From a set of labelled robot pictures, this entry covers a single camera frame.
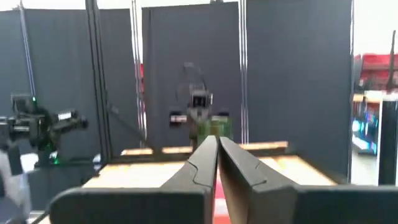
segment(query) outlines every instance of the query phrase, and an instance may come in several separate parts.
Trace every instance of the red object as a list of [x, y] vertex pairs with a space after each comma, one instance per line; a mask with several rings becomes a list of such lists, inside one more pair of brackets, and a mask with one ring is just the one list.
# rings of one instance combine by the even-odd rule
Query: red object
[[141, 78], [144, 78], [144, 64], [141, 63], [141, 64], [139, 65], [139, 68], [140, 68], [140, 70], [141, 70]]
[[[361, 81], [366, 81], [373, 76], [380, 84], [386, 84], [389, 77], [390, 55], [364, 54], [361, 72]], [[394, 55], [394, 68], [398, 69], [398, 55]]]
[[214, 224], [230, 224], [228, 210], [226, 208], [226, 201], [224, 196], [223, 185], [221, 184], [220, 176], [217, 175], [216, 190], [215, 190], [215, 206], [214, 206]]

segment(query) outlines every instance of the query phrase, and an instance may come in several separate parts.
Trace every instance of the wire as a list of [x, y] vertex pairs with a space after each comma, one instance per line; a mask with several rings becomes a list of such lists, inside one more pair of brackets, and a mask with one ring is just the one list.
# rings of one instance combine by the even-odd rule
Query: wire
[[108, 99], [106, 99], [106, 109], [108, 110], [108, 112], [113, 115], [114, 118], [117, 119], [117, 121], [119, 121], [119, 123], [121, 123], [125, 128], [129, 129], [130, 131], [133, 132], [133, 134], [140, 140], [142, 141], [147, 147], [151, 148], [152, 151], [157, 152], [155, 146], [147, 139], [145, 138], [145, 136], [139, 131], [137, 130], [135, 127], [131, 126], [128, 122], [126, 122], [125, 120], [123, 120], [120, 115], [119, 115], [119, 111], [117, 108], [115, 108]]
[[391, 52], [390, 52], [390, 66], [389, 66], [387, 90], [391, 90], [395, 87], [395, 83], [394, 83], [394, 62], [395, 62], [394, 48], [395, 48], [395, 44], [396, 44], [396, 30], [392, 31], [392, 43], [391, 43]]
[[[185, 75], [184, 78], [188, 77], [188, 76], [186, 75], [186, 74], [188, 73], [188, 72], [187, 72], [187, 69], [188, 69], [188, 68], [191, 68], [193, 71], [195, 71], [196, 75], [200, 78], [200, 80], [201, 80], [201, 82], [202, 82], [202, 84], [203, 84], [204, 89], [207, 90], [207, 84], [206, 84], [205, 76], [204, 76], [203, 73], [201, 72], [200, 68], [199, 68], [199, 67], [196, 67], [192, 62], [185, 62], [185, 63], [184, 63], [184, 66], [183, 66], [183, 74]], [[184, 83], [184, 84], [181, 84], [181, 85], [179, 85], [179, 86], [177, 87], [177, 89], [176, 89], [176, 91], [175, 91], [175, 99], [177, 100], [177, 102], [180, 101], [179, 95], [180, 95], [181, 89], [182, 89], [183, 87], [185, 87], [186, 85], [189, 85], [189, 83]]]

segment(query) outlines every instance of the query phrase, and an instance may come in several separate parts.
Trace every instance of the black metal frame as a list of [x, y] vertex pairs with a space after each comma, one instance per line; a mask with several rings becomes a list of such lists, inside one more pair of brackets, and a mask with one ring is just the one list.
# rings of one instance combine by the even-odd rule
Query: black metal frame
[[112, 144], [109, 133], [109, 117], [106, 110], [106, 86], [100, 36], [100, 18], [96, 0], [85, 0], [90, 35], [90, 47], [93, 66], [93, 82], [97, 106], [98, 132], [101, 145], [101, 163], [106, 164], [112, 158]]

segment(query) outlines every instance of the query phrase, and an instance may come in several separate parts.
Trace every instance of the computer screen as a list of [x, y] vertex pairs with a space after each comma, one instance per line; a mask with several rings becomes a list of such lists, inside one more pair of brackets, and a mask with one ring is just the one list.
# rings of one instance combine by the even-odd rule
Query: computer screen
[[377, 155], [380, 104], [360, 102], [354, 106], [353, 145], [359, 154]]

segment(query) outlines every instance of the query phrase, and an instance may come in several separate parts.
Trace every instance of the dark gray backdrop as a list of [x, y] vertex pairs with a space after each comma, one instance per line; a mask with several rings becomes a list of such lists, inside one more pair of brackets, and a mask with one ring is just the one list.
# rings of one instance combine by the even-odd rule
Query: dark gray backdrop
[[187, 128], [169, 128], [169, 113], [171, 107], [187, 107], [188, 101], [177, 103], [175, 91], [183, 81], [184, 63], [193, 62], [214, 94], [215, 111], [229, 109], [234, 140], [240, 142], [238, 4], [144, 8], [142, 29], [149, 140], [157, 147], [190, 144]]
[[[0, 116], [10, 116], [11, 93], [30, 93], [19, 11], [0, 12]], [[21, 141], [21, 153], [32, 152]]]
[[131, 130], [139, 127], [130, 10], [101, 9], [99, 18], [108, 100], [117, 113], [109, 115], [113, 155], [120, 156], [124, 149], [139, 147]]
[[351, 1], [248, 1], [251, 142], [288, 140], [347, 177]]
[[62, 137], [64, 157], [100, 153], [88, 20], [84, 10], [26, 9], [36, 95], [57, 112], [77, 109], [90, 122]]

